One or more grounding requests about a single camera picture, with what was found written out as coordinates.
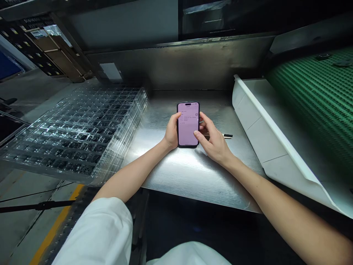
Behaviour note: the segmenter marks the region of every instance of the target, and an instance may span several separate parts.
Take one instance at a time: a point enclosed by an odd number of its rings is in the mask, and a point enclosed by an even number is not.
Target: stainless steel table
[[[154,91],[123,165],[132,162],[162,140],[177,103],[199,101],[200,110],[226,134],[230,150],[248,167],[265,176],[260,162],[232,106],[231,91]],[[201,145],[176,148],[149,174],[144,188],[167,192],[251,212],[261,212],[255,200],[223,167],[211,160]]]

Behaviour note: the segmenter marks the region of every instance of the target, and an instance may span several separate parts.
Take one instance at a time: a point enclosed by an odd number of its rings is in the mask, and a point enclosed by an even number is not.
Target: white sleeve
[[[132,217],[125,204],[118,198],[100,198],[85,209],[53,265],[128,265],[131,241]]]

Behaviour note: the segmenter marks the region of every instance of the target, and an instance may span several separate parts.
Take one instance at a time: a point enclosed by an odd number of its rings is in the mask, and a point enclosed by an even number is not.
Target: phone screen
[[[179,145],[197,145],[198,140],[194,136],[194,131],[199,130],[199,103],[179,103],[178,112],[181,112],[178,119]]]

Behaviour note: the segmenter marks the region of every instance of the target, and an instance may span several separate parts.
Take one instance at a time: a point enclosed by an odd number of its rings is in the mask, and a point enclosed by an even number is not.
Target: green conveyor belt
[[[344,179],[353,180],[353,65],[334,63],[353,59],[353,47],[279,65],[265,77],[284,98],[311,138],[333,160]]]

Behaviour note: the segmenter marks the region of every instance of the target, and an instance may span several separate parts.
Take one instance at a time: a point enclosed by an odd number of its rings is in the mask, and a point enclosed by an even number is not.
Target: clear plastic tray
[[[0,151],[14,167],[91,186],[119,170],[147,107],[144,88],[85,84]]]

